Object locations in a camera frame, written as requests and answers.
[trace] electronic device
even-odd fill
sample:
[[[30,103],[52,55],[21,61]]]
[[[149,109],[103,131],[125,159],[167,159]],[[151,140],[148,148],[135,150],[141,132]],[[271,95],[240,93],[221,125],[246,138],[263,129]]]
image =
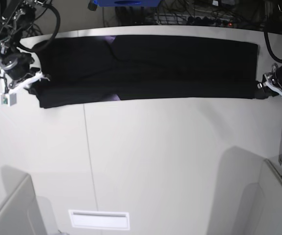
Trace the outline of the electronic device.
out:
[[[51,38],[38,48],[26,48],[20,43],[23,32],[32,27],[36,20],[36,6],[51,10],[57,19],[55,31]],[[40,68],[30,67],[34,63],[31,53],[46,48],[56,37],[60,27],[59,12],[44,0],[11,0],[0,17],[0,79],[3,92],[0,94],[1,104],[16,104],[16,93],[40,79],[50,80]]]
[[[213,26],[234,28],[235,25],[230,23],[229,18],[215,18],[196,15],[195,17],[188,14],[154,14],[154,19],[161,25],[195,25],[195,26]]]

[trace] table surface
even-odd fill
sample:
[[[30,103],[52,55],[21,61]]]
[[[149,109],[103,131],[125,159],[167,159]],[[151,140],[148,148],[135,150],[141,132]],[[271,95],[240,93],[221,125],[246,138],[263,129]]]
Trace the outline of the table surface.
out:
[[[258,80],[274,63],[263,33],[241,29],[132,26],[58,37],[124,34],[258,44]],[[32,47],[48,38],[22,43]],[[282,35],[271,34],[270,41],[282,58]],[[133,234],[207,234],[210,217],[228,210],[227,218],[218,222],[217,234],[229,234],[244,187],[259,179],[262,159],[277,162],[282,152],[280,97],[131,100],[44,110],[35,96],[22,91],[17,101],[11,108],[0,106],[0,168],[9,165],[30,173],[44,216],[54,213],[58,228],[73,235],[100,231],[72,228],[68,210],[130,212]],[[234,193],[213,207],[214,198],[222,198],[232,186]],[[0,173],[0,202],[4,196]],[[179,208],[192,220],[178,221]],[[149,215],[160,219],[153,225]],[[181,228],[171,227],[176,222]]]

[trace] white vent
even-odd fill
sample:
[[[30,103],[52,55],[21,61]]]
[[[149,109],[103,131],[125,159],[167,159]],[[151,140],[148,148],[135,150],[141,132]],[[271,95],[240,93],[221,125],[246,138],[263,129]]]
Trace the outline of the white vent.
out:
[[[69,210],[74,228],[130,230],[129,213]]]

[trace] blue container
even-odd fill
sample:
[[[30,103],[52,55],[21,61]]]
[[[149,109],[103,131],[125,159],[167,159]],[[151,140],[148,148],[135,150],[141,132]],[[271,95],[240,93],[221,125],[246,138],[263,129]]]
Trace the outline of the blue container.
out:
[[[156,7],[160,0],[94,0],[96,5],[105,6],[149,6]]]

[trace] black wire bundle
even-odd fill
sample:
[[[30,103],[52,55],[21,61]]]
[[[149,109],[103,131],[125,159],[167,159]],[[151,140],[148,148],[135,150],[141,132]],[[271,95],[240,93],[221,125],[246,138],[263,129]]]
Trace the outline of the black wire bundle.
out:
[[[58,31],[59,31],[59,28],[60,28],[60,25],[61,25],[61,17],[59,15],[59,12],[58,10],[51,4],[44,4],[44,6],[46,9],[50,9],[54,15],[56,16],[56,26],[55,26],[55,30],[52,34],[52,36],[50,37],[50,39],[45,43],[43,44],[42,46],[38,47],[38,48],[27,48],[25,47],[24,45],[22,45],[20,42],[17,44],[17,47],[19,47],[20,49],[22,50],[25,50],[25,51],[28,51],[28,52],[31,52],[31,53],[36,53],[36,52],[39,52],[41,50],[43,50],[44,48],[46,48],[51,42],[54,41]]]
[[[52,5],[52,2],[53,2],[53,0],[50,0],[48,4],[49,4],[49,5]],[[48,7],[45,8],[44,11],[43,11],[39,16],[37,16],[37,17],[35,18],[34,21],[37,21],[38,19],[40,19],[40,18],[46,13],[47,10],[48,10]]]
[[[165,0],[162,0],[159,4],[158,9],[162,9],[165,16],[166,16],[166,11],[167,13],[173,14],[176,18],[177,24],[179,24],[178,19],[183,19],[184,21],[188,22],[187,19],[179,16],[179,14],[188,14],[191,18],[195,18],[196,15],[196,11],[199,11],[196,8],[196,5],[202,5],[204,7],[208,7],[210,8],[210,15],[214,18],[214,21],[219,21],[222,18],[224,18],[223,16],[229,17],[231,18],[230,20],[227,20],[227,23],[233,23],[233,24],[240,24],[239,27],[241,28],[246,28],[248,26],[251,26],[254,29],[257,30],[263,30],[264,25],[262,25],[264,23],[264,19],[261,19],[258,22],[254,21],[255,16],[257,15],[257,13],[259,12],[260,9],[262,9],[264,7],[264,1],[263,0],[259,0],[256,1],[257,2],[257,7],[255,8],[254,12],[252,13],[251,18],[246,18],[243,15],[241,15],[240,13],[238,13],[235,9],[238,6],[241,6],[242,4],[250,4],[250,3],[254,3],[253,1],[248,1],[248,2],[243,2],[243,3],[239,3],[234,5],[233,7],[227,7],[227,6],[214,6],[212,5],[210,2],[206,1],[206,0],[191,0],[191,2],[187,1],[187,0],[174,0],[169,6],[167,5],[167,3],[165,2]],[[157,19],[157,23],[162,24],[159,16]]]
[[[27,29],[25,32],[26,32],[26,35],[23,36],[23,38],[35,37],[35,36],[43,35],[42,30],[40,29],[40,27],[36,23],[33,23],[30,26],[30,28]]]

